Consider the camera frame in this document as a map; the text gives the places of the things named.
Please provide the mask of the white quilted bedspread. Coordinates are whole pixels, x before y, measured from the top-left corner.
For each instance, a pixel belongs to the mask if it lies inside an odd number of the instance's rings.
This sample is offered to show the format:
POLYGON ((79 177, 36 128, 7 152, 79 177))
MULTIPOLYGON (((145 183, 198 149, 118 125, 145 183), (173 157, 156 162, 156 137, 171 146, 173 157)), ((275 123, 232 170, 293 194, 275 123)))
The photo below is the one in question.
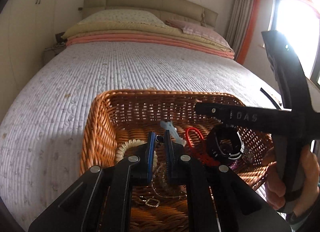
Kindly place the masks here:
POLYGON ((93 99, 120 89, 222 92, 271 108, 279 91, 234 60, 152 43, 74 44, 23 88, 1 123, 1 198, 27 230, 79 177, 93 99))

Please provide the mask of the pink pillow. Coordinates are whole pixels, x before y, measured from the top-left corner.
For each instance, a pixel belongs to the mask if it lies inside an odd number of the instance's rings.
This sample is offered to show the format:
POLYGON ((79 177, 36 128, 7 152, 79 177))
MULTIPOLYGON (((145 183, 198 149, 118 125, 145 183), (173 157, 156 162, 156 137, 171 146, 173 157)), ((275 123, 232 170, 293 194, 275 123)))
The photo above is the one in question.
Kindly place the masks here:
POLYGON ((231 48, 229 43, 221 35, 210 28, 175 19, 167 20, 166 24, 182 30, 184 34, 202 37, 204 39, 211 40, 212 42, 216 42, 224 47, 231 48))

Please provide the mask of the red cord star keychain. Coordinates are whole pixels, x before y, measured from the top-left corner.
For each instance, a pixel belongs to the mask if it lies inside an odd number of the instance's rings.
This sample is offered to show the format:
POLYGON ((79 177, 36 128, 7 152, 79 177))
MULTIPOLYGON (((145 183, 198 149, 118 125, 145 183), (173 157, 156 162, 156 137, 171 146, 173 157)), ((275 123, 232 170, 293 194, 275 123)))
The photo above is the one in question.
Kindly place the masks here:
POLYGON ((184 132, 186 145, 193 157, 206 166, 219 166, 220 162, 210 157, 207 153, 207 144, 202 133, 195 127, 188 127, 184 132))

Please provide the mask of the folded yellow blanket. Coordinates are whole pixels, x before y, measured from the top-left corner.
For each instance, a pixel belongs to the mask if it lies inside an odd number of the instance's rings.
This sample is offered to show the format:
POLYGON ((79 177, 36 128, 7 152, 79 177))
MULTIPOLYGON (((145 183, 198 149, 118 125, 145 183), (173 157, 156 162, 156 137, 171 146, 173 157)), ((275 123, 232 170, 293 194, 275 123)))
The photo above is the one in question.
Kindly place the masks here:
POLYGON ((69 28, 64 35, 63 39, 71 40, 73 37, 84 37, 91 36, 95 34, 107 34, 107 33, 129 33, 129 34, 149 34, 152 36, 159 36, 165 38, 172 38, 176 40, 181 40, 183 42, 189 42, 199 46, 207 47, 210 49, 215 49, 222 52, 234 51, 227 45, 222 45, 217 41, 208 40, 203 37, 184 34, 182 30, 171 26, 154 26, 141 23, 121 23, 115 21, 107 21, 102 23, 86 23, 86 24, 76 24, 69 28))

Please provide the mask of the bright window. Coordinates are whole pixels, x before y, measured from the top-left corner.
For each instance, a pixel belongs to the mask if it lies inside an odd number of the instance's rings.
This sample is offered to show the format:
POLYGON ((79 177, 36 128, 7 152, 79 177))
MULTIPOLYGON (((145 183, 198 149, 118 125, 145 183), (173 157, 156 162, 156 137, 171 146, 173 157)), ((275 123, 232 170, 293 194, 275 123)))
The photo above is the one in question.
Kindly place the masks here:
POLYGON ((304 74, 319 86, 319 12, 308 0, 273 0, 269 30, 285 36, 304 74))

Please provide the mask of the bedside nightstand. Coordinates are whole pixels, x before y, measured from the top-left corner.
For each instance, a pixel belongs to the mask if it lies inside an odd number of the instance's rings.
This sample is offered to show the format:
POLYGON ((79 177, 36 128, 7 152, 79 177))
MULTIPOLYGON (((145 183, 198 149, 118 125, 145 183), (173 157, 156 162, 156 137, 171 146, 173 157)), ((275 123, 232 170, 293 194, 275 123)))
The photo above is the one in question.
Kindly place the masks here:
POLYGON ((56 43, 52 47, 44 49, 42 53, 43 66, 48 64, 55 56, 61 53, 66 48, 66 39, 63 39, 65 32, 57 33, 55 35, 56 43))

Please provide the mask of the beige padded headboard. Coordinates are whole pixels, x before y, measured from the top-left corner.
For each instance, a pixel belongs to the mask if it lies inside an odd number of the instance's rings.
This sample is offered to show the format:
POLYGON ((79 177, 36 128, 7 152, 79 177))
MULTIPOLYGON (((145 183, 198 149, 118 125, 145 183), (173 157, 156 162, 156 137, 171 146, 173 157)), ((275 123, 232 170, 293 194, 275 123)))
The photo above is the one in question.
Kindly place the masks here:
POLYGON ((149 11, 162 21, 182 20, 214 29, 218 14, 187 0, 84 0, 82 18, 107 9, 149 11))

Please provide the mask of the striped orange curtain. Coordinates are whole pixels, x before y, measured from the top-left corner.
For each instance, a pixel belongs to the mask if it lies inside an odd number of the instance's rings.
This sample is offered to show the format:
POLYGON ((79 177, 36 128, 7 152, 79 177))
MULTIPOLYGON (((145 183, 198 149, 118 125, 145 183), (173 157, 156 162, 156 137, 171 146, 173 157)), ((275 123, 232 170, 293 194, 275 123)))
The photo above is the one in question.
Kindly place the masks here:
POLYGON ((226 40, 233 49, 234 60, 244 64, 258 17, 260 0, 234 0, 226 40))

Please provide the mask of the black wrist watch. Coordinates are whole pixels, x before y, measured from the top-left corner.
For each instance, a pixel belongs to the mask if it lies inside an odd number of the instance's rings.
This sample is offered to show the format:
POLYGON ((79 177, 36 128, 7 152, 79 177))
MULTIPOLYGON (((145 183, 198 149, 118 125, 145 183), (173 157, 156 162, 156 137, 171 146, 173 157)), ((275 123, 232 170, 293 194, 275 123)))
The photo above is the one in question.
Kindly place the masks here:
POLYGON ((244 153, 244 143, 238 129, 223 123, 214 126, 206 136, 206 153, 225 165, 239 160, 244 153))

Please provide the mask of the folded pink blanket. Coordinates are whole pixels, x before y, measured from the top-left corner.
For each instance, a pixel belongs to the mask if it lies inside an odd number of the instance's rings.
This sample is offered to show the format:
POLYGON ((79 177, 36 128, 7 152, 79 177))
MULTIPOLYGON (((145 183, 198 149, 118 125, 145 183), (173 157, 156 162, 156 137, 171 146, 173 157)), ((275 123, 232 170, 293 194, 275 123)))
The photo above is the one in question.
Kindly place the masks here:
POLYGON ((161 44, 174 47, 182 47, 194 51, 200 51, 211 55, 221 56, 223 58, 234 59, 234 52, 219 51, 215 46, 213 48, 205 47, 202 45, 186 42, 183 40, 176 40, 167 37, 160 36, 148 36, 144 34, 122 34, 122 33, 111 33, 111 34, 97 34, 92 36, 74 37, 68 39, 66 46, 73 44, 85 44, 92 42, 135 42, 135 43, 150 43, 150 44, 161 44))

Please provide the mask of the brown wicker basket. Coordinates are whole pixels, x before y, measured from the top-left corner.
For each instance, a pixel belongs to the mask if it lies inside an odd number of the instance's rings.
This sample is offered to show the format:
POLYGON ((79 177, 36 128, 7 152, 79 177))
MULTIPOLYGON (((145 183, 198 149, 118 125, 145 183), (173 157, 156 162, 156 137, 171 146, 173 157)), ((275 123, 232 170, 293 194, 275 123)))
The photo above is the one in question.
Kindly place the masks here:
MULTIPOLYGON (((188 127, 197 128, 205 138, 217 120, 194 111, 198 101, 242 105, 233 95, 216 92, 112 90, 98 95, 90 108, 82 143, 80 172, 93 165, 111 167, 118 147, 133 139, 147 140, 149 132, 163 134, 161 120, 172 121, 183 137, 188 127)), ((165 151, 156 149, 158 172, 153 185, 133 190, 131 231, 188 231, 187 199, 164 185, 165 151), (160 201, 157 208, 138 204, 144 196, 160 201)))

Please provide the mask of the cream floral pillow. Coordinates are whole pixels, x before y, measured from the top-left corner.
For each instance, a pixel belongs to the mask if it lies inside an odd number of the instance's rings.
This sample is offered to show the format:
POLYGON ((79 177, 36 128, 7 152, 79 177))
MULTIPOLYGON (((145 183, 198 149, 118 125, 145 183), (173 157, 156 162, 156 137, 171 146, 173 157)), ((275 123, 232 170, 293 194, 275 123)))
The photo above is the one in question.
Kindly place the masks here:
POLYGON ((149 11, 143 10, 129 10, 129 9, 115 9, 103 10, 94 13, 83 19, 78 25, 89 23, 138 23, 157 27, 167 28, 159 18, 149 11))

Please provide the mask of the white wardrobe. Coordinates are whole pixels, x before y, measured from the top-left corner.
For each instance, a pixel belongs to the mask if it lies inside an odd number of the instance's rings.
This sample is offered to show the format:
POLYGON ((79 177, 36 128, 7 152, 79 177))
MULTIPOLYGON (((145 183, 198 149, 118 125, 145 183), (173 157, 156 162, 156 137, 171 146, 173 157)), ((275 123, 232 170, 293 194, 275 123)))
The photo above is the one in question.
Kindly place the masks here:
POLYGON ((1 12, 1 116, 42 68, 54 42, 56 0, 8 0, 1 12))

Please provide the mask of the wooden bed brush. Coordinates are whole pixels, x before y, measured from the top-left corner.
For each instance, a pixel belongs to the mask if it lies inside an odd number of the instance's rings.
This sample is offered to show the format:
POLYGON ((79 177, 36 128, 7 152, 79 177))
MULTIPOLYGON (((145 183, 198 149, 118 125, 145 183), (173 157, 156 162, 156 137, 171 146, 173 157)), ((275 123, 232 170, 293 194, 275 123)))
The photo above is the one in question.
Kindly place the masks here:
POLYGON ((282 108, 280 107, 280 104, 276 102, 263 88, 260 88, 260 91, 267 97, 267 99, 273 104, 273 106, 277 110, 282 110, 282 108))

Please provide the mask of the light blue hair clip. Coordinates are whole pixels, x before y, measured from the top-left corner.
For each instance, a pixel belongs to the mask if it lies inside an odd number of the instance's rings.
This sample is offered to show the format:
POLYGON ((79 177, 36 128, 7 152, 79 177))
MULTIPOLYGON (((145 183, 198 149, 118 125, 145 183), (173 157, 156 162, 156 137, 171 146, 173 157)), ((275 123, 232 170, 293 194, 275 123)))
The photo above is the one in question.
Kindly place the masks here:
POLYGON ((176 143, 181 144, 185 146, 187 144, 186 140, 180 137, 180 135, 177 132, 177 129, 174 127, 172 121, 160 121, 160 126, 164 130, 168 130, 170 132, 170 135, 173 137, 176 143))

